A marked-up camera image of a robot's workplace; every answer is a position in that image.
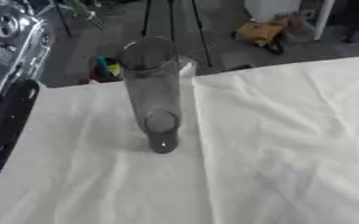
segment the tripod leg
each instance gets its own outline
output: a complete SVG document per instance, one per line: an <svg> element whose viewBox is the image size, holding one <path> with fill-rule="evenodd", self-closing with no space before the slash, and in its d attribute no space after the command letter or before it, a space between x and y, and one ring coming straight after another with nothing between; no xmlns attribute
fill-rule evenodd
<svg viewBox="0 0 359 224"><path fill-rule="evenodd" d="M169 16L170 16L170 35L172 38L172 43L174 44L174 51L175 51L175 60L177 62L177 68L180 70L180 60L178 57L178 50L176 46L176 39L175 39L175 23L174 23L174 0L168 0L169 3Z"/></svg>
<svg viewBox="0 0 359 224"><path fill-rule="evenodd" d="M150 20L150 11L151 11L151 0L147 0L147 7L145 8L145 14L144 14L144 25L143 30L141 31L141 35L145 37L147 34L148 29L148 22Z"/></svg>
<svg viewBox="0 0 359 224"><path fill-rule="evenodd" d="M194 8L194 16L196 17L196 23L197 23L197 26L198 26L198 28L199 28L199 33L200 33L201 41L202 41L202 44L203 44L203 46L204 46L204 51L205 51L205 53L206 53L208 66L211 67L211 66L212 66L211 58L210 58L210 56L209 56L209 50L208 50L208 48L207 48L206 38L205 38L204 32L203 32L203 30L202 30L203 25L202 25L202 22L201 22L201 19L200 19L199 11L198 11L198 9L197 9L197 5L196 5L195 0L192 0L192 6L193 6L193 8Z"/></svg>
<svg viewBox="0 0 359 224"><path fill-rule="evenodd" d="M67 25L67 21L65 20L64 15L62 14L62 11L61 11L61 9L60 9L60 6L59 6L59 4L57 3L57 0L53 0L53 3L54 3L54 6L55 6L55 10L57 11L57 13L58 13L59 16L60 16L62 25L64 25L65 31L67 32L67 36L68 36L69 38L72 38L72 32L71 32L71 30L69 29L69 26Z"/></svg>
<svg viewBox="0 0 359 224"><path fill-rule="evenodd" d="M169 10L170 10L170 35L172 38L172 42L175 44L175 28L174 28L174 1L169 1Z"/></svg>

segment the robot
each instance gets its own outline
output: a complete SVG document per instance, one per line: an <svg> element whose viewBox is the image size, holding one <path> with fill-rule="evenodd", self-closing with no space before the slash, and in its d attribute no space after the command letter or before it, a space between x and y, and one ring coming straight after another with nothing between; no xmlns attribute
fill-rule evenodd
<svg viewBox="0 0 359 224"><path fill-rule="evenodd" d="M0 0L0 171L25 126L54 42L52 27L22 0Z"/></svg>

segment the white object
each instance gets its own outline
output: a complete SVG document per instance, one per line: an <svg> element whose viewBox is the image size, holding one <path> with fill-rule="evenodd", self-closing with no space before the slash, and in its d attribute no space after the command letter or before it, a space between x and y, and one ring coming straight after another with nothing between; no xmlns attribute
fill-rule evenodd
<svg viewBox="0 0 359 224"><path fill-rule="evenodd" d="M260 23L270 21L277 14L299 10L301 0L244 0L245 9Z"/></svg>
<svg viewBox="0 0 359 224"><path fill-rule="evenodd" d="M320 16L317 21L316 31L314 34L314 40L320 40L324 33L327 21L331 15L332 8L334 7L335 0L325 0L321 8Z"/></svg>
<svg viewBox="0 0 359 224"><path fill-rule="evenodd" d="M43 88L0 224L359 224L359 58L185 79L182 100L157 155L123 83Z"/></svg>

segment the tripod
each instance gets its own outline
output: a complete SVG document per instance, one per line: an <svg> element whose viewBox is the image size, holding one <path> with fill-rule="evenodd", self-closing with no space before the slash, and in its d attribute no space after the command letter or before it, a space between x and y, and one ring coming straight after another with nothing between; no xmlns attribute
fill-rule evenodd
<svg viewBox="0 0 359 224"><path fill-rule="evenodd" d="M192 7L194 10L194 16L196 18L197 28L199 29L201 42L203 44L204 52L206 54L207 63L208 63L208 66L211 67L212 66L211 57L209 54L209 50L207 48L207 43L206 43L204 31L203 31L203 24L201 22L200 13L197 8L195 0L191 0L191 1L192 1ZM143 30L141 31L141 35L143 37L145 37L147 34L148 24L149 24L149 20L150 20L151 2L152 2L152 0L147 0L147 5L145 8L144 25L143 25ZM170 34L171 34L172 42L175 45L176 39L175 39L175 23L174 23L174 0L167 0L167 2L169 4L169 14L170 14Z"/></svg>

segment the clear drinking glass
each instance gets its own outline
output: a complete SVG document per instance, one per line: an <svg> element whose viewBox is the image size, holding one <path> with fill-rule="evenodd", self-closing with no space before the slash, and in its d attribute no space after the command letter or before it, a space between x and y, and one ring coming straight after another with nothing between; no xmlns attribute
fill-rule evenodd
<svg viewBox="0 0 359 224"><path fill-rule="evenodd" d="M180 126L180 73L173 43L161 37L127 45L119 61L133 112L150 148L177 148Z"/></svg>

